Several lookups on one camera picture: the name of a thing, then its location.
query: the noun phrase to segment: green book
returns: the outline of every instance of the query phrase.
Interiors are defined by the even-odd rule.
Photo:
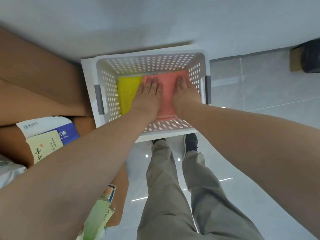
[[[110,206],[110,201],[107,199],[98,199],[94,204],[90,214],[84,224],[84,236],[83,240],[95,240],[98,238],[102,228],[102,222],[106,217]]]

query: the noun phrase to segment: pink cloth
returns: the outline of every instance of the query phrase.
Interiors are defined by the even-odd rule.
[[[157,121],[163,121],[169,118],[174,119],[177,117],[171,105],[171,99],[176,87],[176,79],[179,75],[183,78],[189,79],[189,72],[187,70],[143,76],[143,83],[146,83],[148,77],[158,77],[159,82],[163,84],[162,103]]]

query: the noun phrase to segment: white tile floor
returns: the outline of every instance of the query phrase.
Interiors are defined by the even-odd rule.
[[[320,74],[289,72],[289,52],[248,56],[210,64],[212,104],[220,107],[269,114],[320,128]],[[226,161],[201,135],[198,150],[206,165],[222,181],[229,200],[246,214],[266,240],[315,240],[250,178]],[[167,139],[177,165],[182,189],[182,136]],[[119,226],[110,227],[101,239],[136,239],[136,231],[148,196],[146,170],[151,142],[134,145],[127,160],[129,190]],[[191,195],[184,190],[190,204]]]

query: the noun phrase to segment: white plastic basket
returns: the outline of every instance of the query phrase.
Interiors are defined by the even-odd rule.
[[[194,45],[97,56],[82,59],[81,64],[97,128],[121,116],[117,80],[122,76],[188,70],[202,102],[211,104],[209,60]],[[193,132],[196,130],[186,121],[168,119],[148,125],[136,142]]]

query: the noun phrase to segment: hand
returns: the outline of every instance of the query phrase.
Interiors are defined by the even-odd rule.
[[[149,123],[155,121],[161,105],[162,89],[163,85],[159,83],[157,77],[154,79],[148,77],[145,85],[143,82],[139,85],[130,111],[137,111],[147,116]]]
[[[172,97],[172,106],[177,116],[183,119],[184,110],[192,104],[202,104],[200,94],[195,86],[181,76],[177,77],[176,89]]]

